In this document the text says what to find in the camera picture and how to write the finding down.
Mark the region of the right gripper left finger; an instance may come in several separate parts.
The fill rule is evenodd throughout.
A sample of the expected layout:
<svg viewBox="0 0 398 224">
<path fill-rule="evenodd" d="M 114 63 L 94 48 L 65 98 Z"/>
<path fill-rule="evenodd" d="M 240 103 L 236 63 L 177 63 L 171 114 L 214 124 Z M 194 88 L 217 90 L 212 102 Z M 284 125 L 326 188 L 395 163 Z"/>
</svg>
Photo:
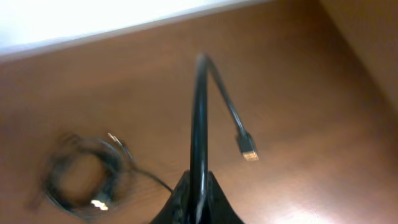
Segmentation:
<svg viewBox="0 0 398 224">
<path fill-rule="evenodd" d="M 150 224 L 181 224 L 186 223 L 187 202 L 189 198 L 190 171 L 183 173 L 179 182 L 166 201 L 161 211 Z"/>
</svg>

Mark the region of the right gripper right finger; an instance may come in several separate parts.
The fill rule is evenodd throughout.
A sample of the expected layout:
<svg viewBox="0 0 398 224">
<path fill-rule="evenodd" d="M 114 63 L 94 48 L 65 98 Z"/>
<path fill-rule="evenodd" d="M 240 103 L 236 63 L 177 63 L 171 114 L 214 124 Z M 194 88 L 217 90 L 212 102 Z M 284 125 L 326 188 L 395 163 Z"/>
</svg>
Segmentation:
<svg viewBox="0 0 398 224">
<path fill-rule="evenodd" d="M 244 223 L 233 210 L 212 172 L 208 173 L 208 207 L 210 212 L 210 223 Z"/>
</svg>

